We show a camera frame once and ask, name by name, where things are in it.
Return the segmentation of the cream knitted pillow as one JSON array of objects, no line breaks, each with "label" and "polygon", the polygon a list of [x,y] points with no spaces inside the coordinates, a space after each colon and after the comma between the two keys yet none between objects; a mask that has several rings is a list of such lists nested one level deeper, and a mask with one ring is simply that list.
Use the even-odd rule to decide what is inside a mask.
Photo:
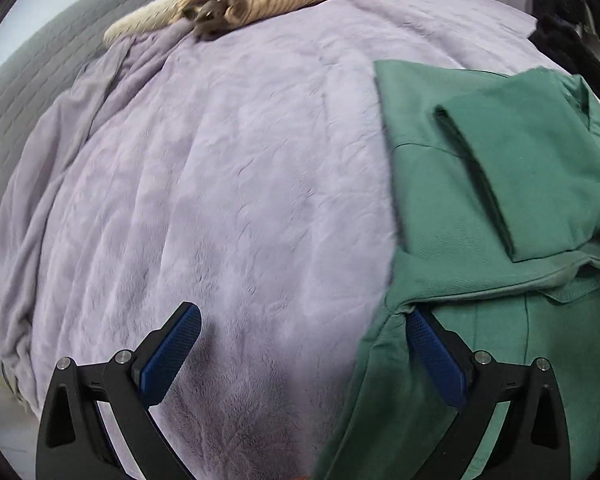
[{"label": "cream knitted pillow", "polygon": [[112,23],[102,35],[109,48],[121,37],[162,29],[178,18],[178,0],[154,0]]}]

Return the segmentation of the lilac plush bed blanket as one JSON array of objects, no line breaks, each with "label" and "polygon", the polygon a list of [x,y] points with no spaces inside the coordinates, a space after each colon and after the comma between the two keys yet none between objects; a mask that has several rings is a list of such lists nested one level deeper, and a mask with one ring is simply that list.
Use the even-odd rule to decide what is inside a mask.
[{"label": "lilac plush bed blanket", "polygon": [[329,0],[210,42],[117,41],[30,133],[0,207],[0,359],[41,414],[57,361],[201,334],[155,419],[201,479],[314,477],[398,244],[375,65],[563,72],[492,0]]}]

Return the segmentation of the green work jacket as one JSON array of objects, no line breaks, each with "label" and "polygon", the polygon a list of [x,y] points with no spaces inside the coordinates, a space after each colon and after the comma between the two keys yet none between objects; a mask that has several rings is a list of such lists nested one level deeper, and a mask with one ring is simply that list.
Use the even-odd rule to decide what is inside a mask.
[{"label": "green work jacket", "polygon": [[578,75],[375,65],[398,244],[317,479],[409,479],[454,418],[406,336],[552,364],[571,474],[600,461],[600,102]]}]

